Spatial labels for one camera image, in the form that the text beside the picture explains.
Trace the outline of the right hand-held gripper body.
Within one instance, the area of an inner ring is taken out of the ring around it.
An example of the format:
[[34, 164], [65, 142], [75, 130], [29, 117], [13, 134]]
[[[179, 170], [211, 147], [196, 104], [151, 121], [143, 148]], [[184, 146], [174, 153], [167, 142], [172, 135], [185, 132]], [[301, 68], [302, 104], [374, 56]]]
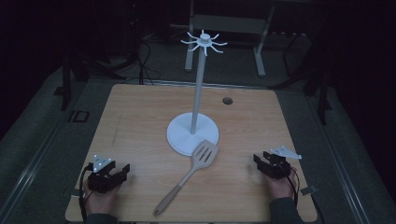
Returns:
[[274, 162], [269, 162], [265, 159], [264, 168], [261, 172], [275, 179], [281, 179], [290, 175], [291, 165], [287, 162], [287, 159], [300, 160], [302, 158], [300, 154], [291, 151], [285, 146], [271, 148], [269, 153], [275, 154], [276, 159]]

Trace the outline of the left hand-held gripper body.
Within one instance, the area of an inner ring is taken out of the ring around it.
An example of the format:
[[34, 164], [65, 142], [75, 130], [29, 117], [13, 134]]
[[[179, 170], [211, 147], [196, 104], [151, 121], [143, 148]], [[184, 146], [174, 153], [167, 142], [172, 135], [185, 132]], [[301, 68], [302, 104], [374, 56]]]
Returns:
[[117, 173], [107, 174], [106, 166], [113, 160], [103, 158], [98, 155], [93, 156], [92, 173], [88, 177], [88, 187], [90, 190], [99, 193], [106, 193], [124, 181], [117, 179]]

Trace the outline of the person's left hand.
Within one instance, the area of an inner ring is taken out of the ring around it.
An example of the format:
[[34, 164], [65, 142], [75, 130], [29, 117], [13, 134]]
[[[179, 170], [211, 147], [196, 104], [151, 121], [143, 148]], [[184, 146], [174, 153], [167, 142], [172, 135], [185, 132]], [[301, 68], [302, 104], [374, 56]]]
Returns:
[[120, 185], [102, 194], [90, 190], [88, 187], [88, 182], [85, 181], [83, 183], [83, 190], [85, 192], [84, 206], [87, 215], [92, 215], [92, 214], [111, 215], [113, 213], [114, 202], [116, 201], [117, 193], [120, 190]]

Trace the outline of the person's right hand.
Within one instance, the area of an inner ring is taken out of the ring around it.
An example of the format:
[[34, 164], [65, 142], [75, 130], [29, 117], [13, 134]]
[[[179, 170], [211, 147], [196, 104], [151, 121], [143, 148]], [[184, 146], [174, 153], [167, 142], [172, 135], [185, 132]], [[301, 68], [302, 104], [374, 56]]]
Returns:
[[290, 172], [288, 177], [281, 179], [271, 178], [267, 175], [263, 175], [265, 182], [269, 189], [269, 194], [273, 200], [281, 198], [293, 198], [294, 190], [296, 186], [295, 173]]

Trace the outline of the black floor socket box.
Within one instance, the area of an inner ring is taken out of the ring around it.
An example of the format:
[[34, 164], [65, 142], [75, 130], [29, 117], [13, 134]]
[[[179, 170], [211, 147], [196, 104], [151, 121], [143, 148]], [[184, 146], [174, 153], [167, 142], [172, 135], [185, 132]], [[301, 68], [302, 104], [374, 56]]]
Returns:
[[68, 118], [68, 122], [87, 122], [90, 117], [89, 111], [73, 110]]

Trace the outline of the beige slotted spatula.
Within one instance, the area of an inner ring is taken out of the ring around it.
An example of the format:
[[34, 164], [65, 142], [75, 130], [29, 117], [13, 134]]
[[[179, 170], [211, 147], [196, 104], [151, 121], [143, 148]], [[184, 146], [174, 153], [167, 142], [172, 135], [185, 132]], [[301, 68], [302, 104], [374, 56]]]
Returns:
[[159, 216], [174, 200], [178, 192], [192, 175], [201, 169], [209, 167], [218, 154], [219, 148], [211, 142], [203, 141], [191, 154], [191, 168], [179, 183], [161, 200], [153, 211], [155, 217]]

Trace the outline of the white hook rack stand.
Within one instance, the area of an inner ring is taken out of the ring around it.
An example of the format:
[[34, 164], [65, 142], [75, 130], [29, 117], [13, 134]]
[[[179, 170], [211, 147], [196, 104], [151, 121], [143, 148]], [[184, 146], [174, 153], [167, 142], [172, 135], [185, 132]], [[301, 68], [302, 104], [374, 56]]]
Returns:
[[188, 34], [188, 36], [191, 40], [182, 40], [182, 43], [193, 44], [193, 48], [189, 49], [189, 52], [199, 50], [192, 111], [173, 118], [166, 130], [166, 138], [170, 147], [175, 152], [184, 156], [191, 156], [192, 152], [204, 140], [208, 140], [212, 144], [216, 144], [219, 141], [219, 128], [216, 122], [209, 116], [200, 113], [199, 109], [207, 50], [212, 49], [216, 53], [221, 53], [221, 50], [216, 49], [216, 46], [226, 45], [226, 42], [216, 42], [219, 34], [211, 36], [205, 30], [202, 30], [198, 36], [193, 36], [192, 34]]

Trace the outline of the dark metal stand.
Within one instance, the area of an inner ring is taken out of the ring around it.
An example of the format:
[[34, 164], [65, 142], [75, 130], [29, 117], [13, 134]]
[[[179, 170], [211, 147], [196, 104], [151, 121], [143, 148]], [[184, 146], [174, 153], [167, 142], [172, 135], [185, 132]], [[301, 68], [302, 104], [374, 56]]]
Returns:
[[318, 118], [323, 125], [327, 124], [326, 110], [329, 108], [327, 95], [329, 87], [329, 63], [326, 59], [320, 59], [315, 68], [307, 75], [307, 81], [304, 86], [304, 95], [313, 96], [317, 91], [318, 94]]
[[71, 100], [71, 67], [69, 55], [66, 52], [63, 55], [62, 85], [56, 88], [54, 95], [62, 97], [61, 110], [65, 111]]

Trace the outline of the grey metal desk frame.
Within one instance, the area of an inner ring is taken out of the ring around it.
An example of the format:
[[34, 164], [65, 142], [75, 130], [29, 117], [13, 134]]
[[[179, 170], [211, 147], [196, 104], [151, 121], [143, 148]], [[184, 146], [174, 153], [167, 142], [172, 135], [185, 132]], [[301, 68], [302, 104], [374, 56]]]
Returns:
[[197, 14], [194, 10], [194, 0], [190, 0], [190, 16], [188, 28], [189, 40], [184, 41], [184, 44], [188, 46], [184, 70], [186, 72], [190, 72], [192, 70], [194, 55], [193, 51], [196, 45], [196, 39], [200, 38], [201, 36], [201, 34], [198, 34], [198, 36], [194, 36], [192, 34], [193, 31], [220, 31], [238, 34], [259, 35], [261, 37], [260, 42], [253, 48], [253, 54], [258, 76], [264, 77], [266, 75], [266, 72], [262, 58], [262, 50], [266, 37], [269, 34], [270, 24], [275, 14], [275, 11], [275, 6], [269, 6], [265, 19]]

